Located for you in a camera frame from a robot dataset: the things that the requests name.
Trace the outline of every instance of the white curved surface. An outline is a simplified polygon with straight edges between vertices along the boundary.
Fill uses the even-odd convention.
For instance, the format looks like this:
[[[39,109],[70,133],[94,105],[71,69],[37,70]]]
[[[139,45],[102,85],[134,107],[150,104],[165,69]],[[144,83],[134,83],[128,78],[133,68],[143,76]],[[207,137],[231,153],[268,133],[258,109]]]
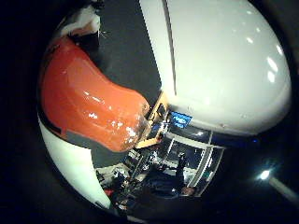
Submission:
[[[91,150],[65,142],[48,131],[40,119],[38,122],[47,150],[67,182],[91,203],[99,202],[108,209],[111,202],[96,178]]]
[[[157,62],[161,78],[161,89],[167,96],[175,95],[175,84],[171,62],[169,34],[164,14],[164,5],[161,0],[140,0],[142,14],[150,35],[150,43]]]
[[[167,31],[156,21],[162,11],[158,1],[145,2],[140,5],[173,109],[193,116],[194,126],[235,135],[260,133],[283,119],[291,101],[289,68],[275,33],[248,1],[167,1],[176,96],[162,72],[169,70],[162,55],[170,54],[159,37]]]

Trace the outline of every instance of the small display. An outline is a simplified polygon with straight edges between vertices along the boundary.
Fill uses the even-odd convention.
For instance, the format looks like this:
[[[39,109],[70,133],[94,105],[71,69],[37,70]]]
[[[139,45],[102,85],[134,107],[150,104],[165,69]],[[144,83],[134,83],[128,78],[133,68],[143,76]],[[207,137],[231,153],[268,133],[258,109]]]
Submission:
[[[184,114],[180,114],[178,112],[171,112],[171,122],[179,128],[185,128],[192,117]]]

